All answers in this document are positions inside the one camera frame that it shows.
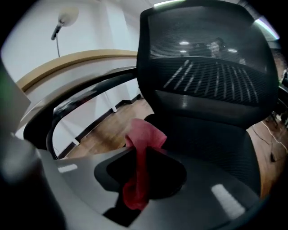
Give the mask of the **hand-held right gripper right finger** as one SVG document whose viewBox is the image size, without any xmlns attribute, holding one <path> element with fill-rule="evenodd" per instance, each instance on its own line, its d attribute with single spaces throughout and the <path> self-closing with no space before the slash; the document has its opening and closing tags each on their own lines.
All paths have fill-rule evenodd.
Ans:
<svg viewBox="0 0 288 230">
<path fill-rule="evenodd" d="M 232 230 L 255 214 L 259 196 L 247 185 L 207 161 L 149 148 L 158 182 L 175 182 L 176 193 L 151 199 L 135 220 L 137 230 Z"/>
</svg>

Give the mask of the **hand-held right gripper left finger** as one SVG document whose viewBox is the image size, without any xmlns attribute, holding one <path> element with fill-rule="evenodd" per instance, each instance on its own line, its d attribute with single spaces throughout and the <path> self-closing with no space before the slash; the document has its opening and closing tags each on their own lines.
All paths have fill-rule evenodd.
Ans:
<svg viewBox="0 0 288 230">
<path fill-rule="evenodd" d="M 54 160 L 46 150 L 38 150 L 49 187 L 64 214 L 68 230 L 123 230 L 103 213 L 113 207 L 120 184 L 100 168 L 100 179 L 94 171 L 98 164 L 108 164 L 132 151 L 121 148 L 88 157 Z"/>
</svg>

